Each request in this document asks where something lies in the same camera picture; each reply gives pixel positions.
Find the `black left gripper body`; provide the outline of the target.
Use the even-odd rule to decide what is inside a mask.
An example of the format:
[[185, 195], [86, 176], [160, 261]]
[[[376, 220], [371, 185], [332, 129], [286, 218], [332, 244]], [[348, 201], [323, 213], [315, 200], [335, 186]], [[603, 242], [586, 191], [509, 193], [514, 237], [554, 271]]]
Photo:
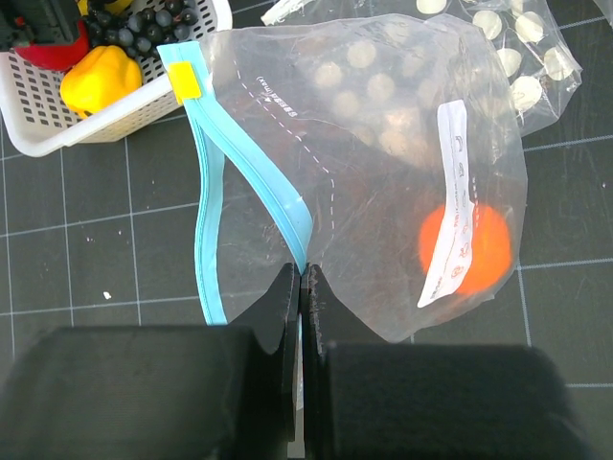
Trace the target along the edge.
[[1, 0], [1, 50], [72, 44], [80, 18], [73, 0]]

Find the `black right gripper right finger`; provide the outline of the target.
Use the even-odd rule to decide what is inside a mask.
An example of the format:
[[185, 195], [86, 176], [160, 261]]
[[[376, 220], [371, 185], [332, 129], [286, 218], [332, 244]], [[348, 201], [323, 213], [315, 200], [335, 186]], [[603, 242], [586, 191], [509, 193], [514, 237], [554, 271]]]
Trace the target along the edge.
[[391, 344], [311, 265], [301, 291], [309, 459], [590, 459], [553, 362], [520, 345]]

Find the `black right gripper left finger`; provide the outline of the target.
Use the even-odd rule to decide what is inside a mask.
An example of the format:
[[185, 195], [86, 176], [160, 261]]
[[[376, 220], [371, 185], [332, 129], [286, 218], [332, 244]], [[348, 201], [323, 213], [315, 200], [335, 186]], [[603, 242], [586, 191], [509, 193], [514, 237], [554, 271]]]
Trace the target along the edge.
[[224, 326], [58, 328], [1, 391], [5, 459], [284, 459], [301, 274]]

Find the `yellow toy bell pepper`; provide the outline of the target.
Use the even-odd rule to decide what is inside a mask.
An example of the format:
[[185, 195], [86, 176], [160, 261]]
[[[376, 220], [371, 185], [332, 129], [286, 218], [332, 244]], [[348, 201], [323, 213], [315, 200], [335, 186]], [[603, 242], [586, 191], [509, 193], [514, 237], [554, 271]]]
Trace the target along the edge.
[[62, 79], [60, 97], [81, 118], [96, 114], [143, 85], [139, 64], [115, 45], [90, 51]]

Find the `toy orange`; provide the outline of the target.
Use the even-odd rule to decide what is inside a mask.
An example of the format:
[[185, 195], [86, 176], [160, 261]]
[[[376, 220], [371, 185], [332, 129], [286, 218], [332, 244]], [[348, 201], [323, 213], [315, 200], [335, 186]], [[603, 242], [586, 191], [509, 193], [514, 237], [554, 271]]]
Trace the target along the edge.
[[482, 293], [511, 268], [511, 234], [500, 213], [480, 204], [473, 222], [447, 220], [441, 206], [420, 227], [419, 256], [426, 278], [418, 306], [451, 294]]

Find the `clear zip bag teal zipper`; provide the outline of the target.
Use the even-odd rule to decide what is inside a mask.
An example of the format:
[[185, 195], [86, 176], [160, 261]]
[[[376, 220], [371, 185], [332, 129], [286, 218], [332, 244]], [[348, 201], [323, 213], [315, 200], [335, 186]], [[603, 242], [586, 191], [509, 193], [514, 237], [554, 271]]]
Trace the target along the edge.
[[[443, 14], [232, 29], [159, 51], [189, 61], [200, 169], [195, 279], [205, 321], [247, 310], [281, 267], [319, 266], [374, 333], [400, 342], [510, 278], [528, 179], [510, 86], [483, 32]], [[420, 227], [488, 205], [511, 234], [493, 287], [420, 308]]]

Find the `red toy apple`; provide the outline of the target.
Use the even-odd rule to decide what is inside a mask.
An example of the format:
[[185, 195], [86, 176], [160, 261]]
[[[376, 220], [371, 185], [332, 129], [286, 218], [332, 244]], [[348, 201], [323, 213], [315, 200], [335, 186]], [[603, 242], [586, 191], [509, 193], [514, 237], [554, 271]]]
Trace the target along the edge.
[[79, 38], [65, 45], [29, 45], [13, 50], [30, 64], [57, 72], [67, 72], [79, 63], [90, 51], [85, 23], [78, 22]]

